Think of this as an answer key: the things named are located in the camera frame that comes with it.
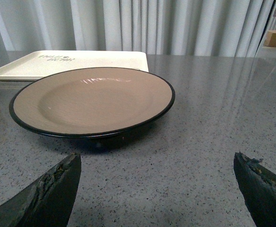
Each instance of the curtain fold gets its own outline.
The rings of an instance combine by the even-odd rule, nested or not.
[[[0,0],[0,50],[255,56],[274,0]]]

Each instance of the beige plate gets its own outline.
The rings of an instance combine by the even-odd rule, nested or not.
[[[170,83],[148,72],[88,68],[33,82],[13,97],[9,112],[39,134],[98,138],[156,120],[174,100]]]

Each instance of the table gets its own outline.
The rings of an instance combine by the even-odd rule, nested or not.
[[[28,52],[0,52],[0,66]],[[41,136],[13,122],[29,82],[0,81],[0,205],[71,152],[82,173],[68,226],[255,226],[235,152],[276,174],[276,59],[148,55],[176,100],[162,118],[117,138]]]

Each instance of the gray speckled countertop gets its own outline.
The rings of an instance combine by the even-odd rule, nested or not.
[[[0,66],[26,52],[0,52]],[[82,174],[68,226],[255,226],[235,152],[276,173],[276,59],[148,55],[176,91],[171,110],[122,137],[70,140],[19,127],[8,112],[27,82],[0,82],[0,205],[70,152]]]

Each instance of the black plate rim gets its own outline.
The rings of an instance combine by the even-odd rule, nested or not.
[[[70,72],[70,71],[76,71],[76,70],[84,70],[84,69],[96,69],[96,68],[108,68],[108,69],[127,69],[127,70],[136,70],[136,69],[129,69],[129,68],[121,68],[121,67],[92,67],[92,68],[81,68],[81,69],[75,69],[75,70],[68,70],[68,71],[63,71],[63,72]],[[39,129],[39,128],[36,128],[36,127],[33,127],[27,123],[25,123],[24,121],[22,121],[15,113],[15,110],[14,110],[14,102],[17,98],[17,96],[25,89],[27,88],[28,86],[40,81],[40,80],[43,80],[43,79],[46,79],[48,77],[51,77],[51,76],[54,76],[54,75],[57,75],[59,73],[63,73],[63,72],[58,72],[58,73],[55,73],[55,74],[52,74],[52,75],[49,75],[49,76],[46,76],[46,77],[43,77],[41,79],[38,79],[28,85],[26,85],[25,87],[23,87],[22,89],[20,89],[15,95],[14,97],[11,99],[10,103],[9,103],[9,114],[11,116],[11,118],[19,125],[21,126],[22,128],[26,129],[26,130],[29,130],[31,132],[34,132],[34,133],[37,133],[37,134],[40,134],[40,135],[45,135],[45,136],[51,136],[51,137],[60,137],[60,138],[70,138],[70,139],[82,139],[82,138],[88,138],[88,139],[99,139],[99,138],[105,138],[105,137],[110,137],[110,136],[115,136],[115,135],[118,135],[118,134],[121,134],[123,132],[127,132],[127,131],[130,131],[130,130],[133,130],[133,129],[136,129],[142,125],[146,125],[150,122],[153,122],[157,119],[159,119],[160,117],[162,117],[164,114],[166,114],[168,112],[168,110],[170,110],[170,108],[172,107],[172,105],[174,104],[175,102],[175,98],[176,98],[176,92],[175,92],[175,89],[173,88],[173,86],[167,81],[165,80],[164,78],[160,77],[160,76],[157,76],[153,73],[150,73],[150,72],[145,72],[145,71],[142,71],[142,72],[145,72],[145,73],[148,73],[148,74],[151,74],[153,76],[156,76],[160,79],[162,79],[163,81],[165,81],[168,85],[169,85],[169,88],[171,89],[171,99],[170,99],[170,102],[168,103],[168,105],[160,112],[158,113],[157,115],[141,122],[141,123],[138,123],[138,124],[135,124],[135,125],[132,125],[132,126],[129,126],[129,127],[125,127],[125,128],[121,128],[121,129],[117,129],[117,130],[113,130],[113,131],[106,131],[106,132],[98,132],[98,133],[86,133],[86,134],[75,134],[75,133],[59,133],[59,132],[53,132],[53,131],[46,131],[46,130],[42,130],[42,129]]]

